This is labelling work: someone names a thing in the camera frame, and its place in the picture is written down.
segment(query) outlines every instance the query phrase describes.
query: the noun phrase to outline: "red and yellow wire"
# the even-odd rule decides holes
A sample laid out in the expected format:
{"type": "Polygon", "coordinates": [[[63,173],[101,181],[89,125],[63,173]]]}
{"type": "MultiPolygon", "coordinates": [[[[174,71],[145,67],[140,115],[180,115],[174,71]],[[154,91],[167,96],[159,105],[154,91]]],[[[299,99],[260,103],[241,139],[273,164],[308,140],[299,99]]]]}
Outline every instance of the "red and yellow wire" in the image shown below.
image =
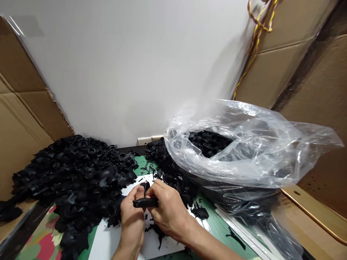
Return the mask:
{"type": "Polygon", "coordinates": [[[251,68],[251,66],[253,65],[253,62],[256,58],[256,53],[258,50],[258,45],[259,45],[259,41],[260,41],[260,35],[262,33],[262,31],[265,31],[266,33],[270,33],[272,31],[272,20],[274,18],[275,15],[275,9],[277,6],[277,2],[278,0],[268,0],[265,2],[260,14],[258,15],[257,18],[254,17],[253,12],[251,11],[251,2],[250,0],[248,0],[248,4],[247,4],[247,9],[248,9],[248,14],[249,17],[254,21],[254,23],[256,24],[256,27],[254,29],[253,35],[252,35],[252,41],[250,43],[250,46],[248,48],[247,51],[247,55],[249,56],[249,62],[246,66],[246,69],[244,71],[244,73],[242,74],[239,82],[236,85],[235,91],[234,91],[234,95],[232,97],[232,100],[236,100],[236,91],[241,83],[241,81],[243,80],[243,78],[247,75],[247,73],[249,72],[249,69],[251,68]],[[264,17],[261,19],[261,21],[259,21],[261,15],[263,14],[264,10],[266,9],[266,6],[268,5],[267,11],[264,14],[264,17]],[[270,13],[270,11],[272,10],[271,13],[271,17],[269,19],[269,25],[268,27],[265,26],[265,21],[267,19],[268,14],[270,13]]]}

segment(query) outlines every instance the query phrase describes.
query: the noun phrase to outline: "electrical outlet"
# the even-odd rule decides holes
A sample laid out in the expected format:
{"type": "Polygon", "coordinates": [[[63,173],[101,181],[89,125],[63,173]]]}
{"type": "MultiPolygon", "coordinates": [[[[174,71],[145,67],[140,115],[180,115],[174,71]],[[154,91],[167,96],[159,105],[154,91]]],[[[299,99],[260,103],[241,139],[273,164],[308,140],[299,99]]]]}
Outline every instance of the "electrical outlet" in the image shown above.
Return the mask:
{"type": "Polygon", "coordinates": [[[152,136],[152,142],[155,142],[155,141],[159,141],[160,138],[164,137],[163,135],[155,135],[155,136],[152,136]]]}
{"type": "Polygon", "coordinates": [[[147,145],[148,143],[150,143],[152,141],[152,137],[141,137],[137,139],[138,141],[138,145],[147,145]]]}

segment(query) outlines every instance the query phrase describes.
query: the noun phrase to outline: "white paper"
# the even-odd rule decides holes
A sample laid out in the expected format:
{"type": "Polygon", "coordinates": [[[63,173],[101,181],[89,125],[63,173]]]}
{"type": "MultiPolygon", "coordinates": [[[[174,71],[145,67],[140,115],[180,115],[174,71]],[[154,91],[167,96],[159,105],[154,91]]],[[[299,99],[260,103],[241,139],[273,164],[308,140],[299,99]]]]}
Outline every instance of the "white paper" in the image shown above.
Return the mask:
{"type": "MultiPolygon", "coordinates": [[[[153,174],[139,176],[134,184],[129,185],[127,188],[122,189],[123,195],[127,195],[133,187],[141,182],[148,181],[153,184],[153,174]]],[[[150,224],[154,224],[152,215],[145,211],[145,215],[148,214],[145,220],[145,228],[148,228],[150,224]]],[[[107,220],[102,220],[97,228],[93,245],[90,251],[89,260],[100,260],[100,259],[111,259],[114,255],[121,234],[121,225],[107,227],[107,220]]],[[[155,257],[171,254],[174,252],[184,250],[184,245],[173,240],[171,237],[164,237],[162,240],[162,245],[159,247],[158,235],[154,230],[149,230],[145,232],[145,238],[143,247],[138,256],[138,260],[152,259],[155,257]]]]}

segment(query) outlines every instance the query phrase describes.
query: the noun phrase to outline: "plastic bag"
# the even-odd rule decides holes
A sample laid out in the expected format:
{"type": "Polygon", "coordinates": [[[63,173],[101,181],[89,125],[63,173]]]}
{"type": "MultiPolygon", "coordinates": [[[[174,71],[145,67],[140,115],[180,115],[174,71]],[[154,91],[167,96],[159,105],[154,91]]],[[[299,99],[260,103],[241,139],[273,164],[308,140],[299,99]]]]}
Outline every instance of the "plastic bag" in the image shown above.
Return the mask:
{"type": "Polygon", "coordinates": [[[166,131],[165,144],[181,168],[210,181],[262,188],[298,183],[329,150],[343,147],[329,127],[289,122],[280,113],[230,100],[214,100],[180,111],[166,131]],[[208,130],[233,142],[211,158],[189,140],[208,130]]]}
{"type": "Polygon", "coordinates": [[[343,147],[333,129],[288,122],[275,111],[243,102],[215,100],[180,111],[164,139],[177,168],[212,202],[266,236],[283,259],[309,255],[278,223],[273,209],[281,187],[297,183],[324,152],[343,147]],[[202,130],[233,142],[206,158],[188,139],[189,132],[202,130]]]}

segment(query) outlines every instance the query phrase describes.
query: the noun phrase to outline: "pile of black rubber parts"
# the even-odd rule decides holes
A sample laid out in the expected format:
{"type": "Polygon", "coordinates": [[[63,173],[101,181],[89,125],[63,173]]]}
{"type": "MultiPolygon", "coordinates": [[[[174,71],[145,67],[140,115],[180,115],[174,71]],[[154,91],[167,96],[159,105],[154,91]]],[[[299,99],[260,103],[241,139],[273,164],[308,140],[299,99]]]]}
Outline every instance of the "pile of black rubber parts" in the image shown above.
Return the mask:
{"type": "Polygon", "coordinates": [[[119,153],[94,138],[75,135],[39,151],[25,169],[13,175],[13,197],[0,201],[0,221],[11,221],[22,211],[16,204],[26,198],[54,201],[60,218],[55,228],[64,232],[62,259],[77,259],[88,245],[88,234],[101,219],[120,221],[122,188],[137,178],[137,154],[119,153]]]}

